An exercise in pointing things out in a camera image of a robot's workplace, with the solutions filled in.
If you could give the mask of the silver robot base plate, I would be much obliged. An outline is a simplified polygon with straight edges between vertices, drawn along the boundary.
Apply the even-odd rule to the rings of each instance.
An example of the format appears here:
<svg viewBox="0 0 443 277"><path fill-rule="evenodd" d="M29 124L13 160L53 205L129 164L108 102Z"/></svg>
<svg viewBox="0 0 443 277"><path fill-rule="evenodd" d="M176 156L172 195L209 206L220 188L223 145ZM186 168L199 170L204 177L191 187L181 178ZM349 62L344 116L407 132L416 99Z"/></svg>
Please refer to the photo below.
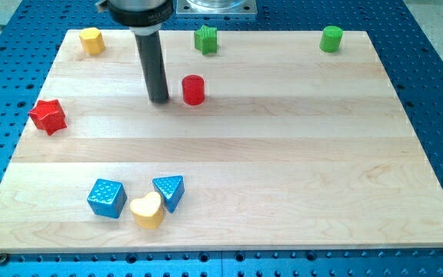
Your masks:
<svg viewBox="0 0 443 277"><path fill-rule="evenodd" d="M176 0L175 14L180 18L254 18L258 8L256 0Z"/></svg>

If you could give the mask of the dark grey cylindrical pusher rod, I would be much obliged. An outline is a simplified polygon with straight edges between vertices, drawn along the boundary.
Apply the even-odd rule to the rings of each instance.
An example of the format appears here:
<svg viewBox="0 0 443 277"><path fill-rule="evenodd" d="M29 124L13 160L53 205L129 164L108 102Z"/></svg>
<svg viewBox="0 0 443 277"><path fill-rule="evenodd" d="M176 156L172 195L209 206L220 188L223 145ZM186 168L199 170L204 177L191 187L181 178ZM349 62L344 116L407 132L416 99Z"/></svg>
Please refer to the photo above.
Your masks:
<svg viewBox="0 0 443 277"><path fill-rule="evenodd" d="M155 104L169 100L162 46L158 32L135 36L148 98Z"/></svg>

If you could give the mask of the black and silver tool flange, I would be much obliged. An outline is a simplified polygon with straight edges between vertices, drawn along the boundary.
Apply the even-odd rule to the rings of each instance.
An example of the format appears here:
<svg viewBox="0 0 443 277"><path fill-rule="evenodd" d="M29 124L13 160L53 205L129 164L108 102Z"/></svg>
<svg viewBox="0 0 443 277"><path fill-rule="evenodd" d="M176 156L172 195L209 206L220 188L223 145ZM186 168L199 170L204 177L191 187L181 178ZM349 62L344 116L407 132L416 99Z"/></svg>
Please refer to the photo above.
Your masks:
<svg viewBox="0 0 443 277"><path fill-rule="evenodd" d="M151 35L160 30L174 12L172 0L99 0L98 12L108 11L112 19L129 27L136 35Z"/></svg>

